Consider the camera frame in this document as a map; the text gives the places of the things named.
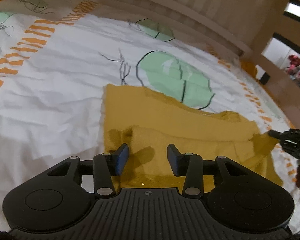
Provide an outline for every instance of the folded yellow garment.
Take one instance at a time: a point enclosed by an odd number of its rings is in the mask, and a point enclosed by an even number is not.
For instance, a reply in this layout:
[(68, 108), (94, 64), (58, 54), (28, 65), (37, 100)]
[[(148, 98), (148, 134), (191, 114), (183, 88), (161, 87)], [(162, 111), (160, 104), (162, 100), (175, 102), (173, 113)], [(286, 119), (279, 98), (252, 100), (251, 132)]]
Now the folded yellow garment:
[[(130, 156), (116, 187), (178, 187), (184, 177), (175, 177), (167, 160), (173, 143), (181, 153), (192, 152), (203, 159), (224, 155), (281, 184), (270, 152), (278, 141), (260, 135), (255, 122), (238, 113), (211, 114), (189, 108), (174, 98), (145, 87), (107, 85), (105, 98), (105, 152), (127, 143)], [(211, 176), (204, 190), (213, 188)]]

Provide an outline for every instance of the crosshair logo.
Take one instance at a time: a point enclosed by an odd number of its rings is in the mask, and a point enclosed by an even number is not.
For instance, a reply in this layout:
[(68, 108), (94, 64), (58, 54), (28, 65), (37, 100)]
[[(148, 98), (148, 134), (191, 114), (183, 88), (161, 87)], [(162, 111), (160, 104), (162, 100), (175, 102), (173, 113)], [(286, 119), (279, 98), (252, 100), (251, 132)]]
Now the crosshair logo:
[(146, 191), (146, 192), (145, 192), (145, 195), (147, 195), (147, 196), (150, 196), (150, 195), (152, 195), (152, 194), (153, 194), (152, 191)]

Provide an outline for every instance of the white bed sheet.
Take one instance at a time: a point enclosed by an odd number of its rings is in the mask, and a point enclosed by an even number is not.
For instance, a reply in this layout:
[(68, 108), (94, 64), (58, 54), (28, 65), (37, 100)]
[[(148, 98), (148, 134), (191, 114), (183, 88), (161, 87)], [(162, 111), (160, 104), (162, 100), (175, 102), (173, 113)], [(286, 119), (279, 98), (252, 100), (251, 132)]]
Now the white bed sheet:
[[(0, 64), (0, 68), (18, 70), (17, 74), (0, 73), (0, 80), (4, 82), (0, 87), (1, 231), (9, 230), (2, 213), (2, 200), (11, 189), (71, 155), (84, 160), (103, 152), (102, 98), (108, 83), (122, 84), (121, 62), (111, 61), (121, 60), (120, 54), (127, 66), (131, 66), (125, 78), (129, 85), (141, 85), (136, 77), (138, 61), (150, 51), (163, 51), (189, 63), (210, 79), (215, 96), (205, 111), (238, 112), (256, 121), (261, 132), (266, 132), (269, 126), (278, 131), (289, 129), (282, 111), (251, 77), (238, 66), (227, 63), (226, 67), (219, 63), (218, 57), (179, 41), (181, 33), (177, 30), (173, 30), (176, 39), (172, 41), (153, 39), (134, 24), (145, 16), (103, 5), (90, 6), (93, 8), (89, 13), (68, 25), (62, 22), (72, 22), (64, 17), (76, 14), (73, 9), (84, 0), (40, 0), (40, 3), (34, 0), (36, 5), (48, 4), (45, 11), (33, 5), (30, 8), (34, 10), (30, 10), (26, 6), (29, 3), (24, 1), (0, 2), (0, 11), (15, 13), (5, 21), (7, 28), (0, 29), (0, 59), (17, 52), (23, 57), (8, 60), (24, 60), (22, 65)], [(40, 19), (56, 23), (63, 20), (57, 25), (34, 23)], [(29, 27), (33, 24), (54, 28), (53, 32), (37, 30), (51, 35), (35, 36), (47, 43), (40, 45), (42, 48), (17, 46), (25, 42), (22, 38), (34, 37), (33, 33), (24, 33), (31, 30)], [(20, 52), (11, 47), (38, 51)], [(145, 72), (140, 71), (139, 77), (144, 85), (155, 89)], [(256, 107), (256, 103), (245, 96), (248, 90), (259, 98), (260, 106)], [(271, 118), (271, 122), (261, 116)], [(300, 191), (293, 182), (295, 174), (290, 172), (296, 169), (296, 160), (282, 153), (280, 148), (273, 150), (272, 157), (284, 188), (294, 197), (296, 209), (290, 228), (297, 232), (300, 230)]]

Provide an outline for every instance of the ribbed black plate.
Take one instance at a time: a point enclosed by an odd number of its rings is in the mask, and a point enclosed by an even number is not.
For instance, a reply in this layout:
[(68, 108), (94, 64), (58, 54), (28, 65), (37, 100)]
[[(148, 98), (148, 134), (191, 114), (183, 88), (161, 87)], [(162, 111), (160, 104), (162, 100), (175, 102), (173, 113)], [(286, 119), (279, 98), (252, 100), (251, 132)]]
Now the ribbed black plate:
[(49, 234), (18, 229), (10, 233), (22, 240), (281, 240), (289, 236), (284, 229), (247, 234), (227, 228), (209, 215), (200, 200), (184, 198), (175, 188), (124, 188), (116, 197), (98, 200), (71, 228)]

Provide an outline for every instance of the bed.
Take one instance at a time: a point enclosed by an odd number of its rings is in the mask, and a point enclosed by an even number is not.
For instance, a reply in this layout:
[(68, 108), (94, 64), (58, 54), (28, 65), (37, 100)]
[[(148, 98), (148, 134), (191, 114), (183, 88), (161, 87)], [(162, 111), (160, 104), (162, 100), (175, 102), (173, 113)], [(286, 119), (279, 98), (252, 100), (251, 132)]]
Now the bed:
[[(255, 121), (261, 133), (290, 128), (233, 51), (194, 38), (186, 25), (180, 31), (155, 15), (101, 1), (0, 0), (1, 231), (9, 230), (1, 204), (11, 189), (71, 155), (84, 160), (103, 152), (107, 84), (146, 86), (211, 113), (237, 112)], [(181, 82), (169, 72), (174, 64), (188, 70)], [(167, 74), (165, 79), (152, 75), (151, 65)], [(193, 77), (196, 92), (183, 87)], [(295, 200), (290, 222), (295, 233), (300, 230), (297, 163), (279, 145), (271, 155)], [(89, 190), (89, 181), (82, 186)]]

